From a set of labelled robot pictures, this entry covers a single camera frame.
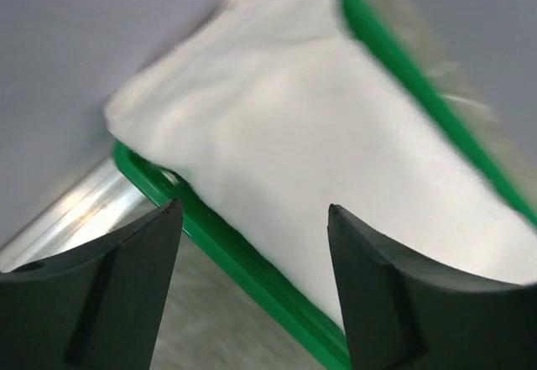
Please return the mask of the large white waffle towel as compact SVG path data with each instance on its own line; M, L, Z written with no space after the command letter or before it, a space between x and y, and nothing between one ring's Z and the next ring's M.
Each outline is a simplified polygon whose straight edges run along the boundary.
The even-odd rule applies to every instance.
M133 78L105 116L337 324L332 204L454 268L536 279L530 224L350 39L336 0L240 0Z

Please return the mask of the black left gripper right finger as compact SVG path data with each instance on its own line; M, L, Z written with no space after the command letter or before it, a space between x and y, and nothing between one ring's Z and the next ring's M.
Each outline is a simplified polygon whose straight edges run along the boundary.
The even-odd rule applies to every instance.
M353 368L535 368L534 285L439 263L339 205L327 231Z

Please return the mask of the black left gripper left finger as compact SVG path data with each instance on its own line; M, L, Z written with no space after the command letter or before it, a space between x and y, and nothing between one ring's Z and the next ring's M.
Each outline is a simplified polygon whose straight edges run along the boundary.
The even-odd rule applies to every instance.
M148 369L180 243L175 199L1 275L3 369Z

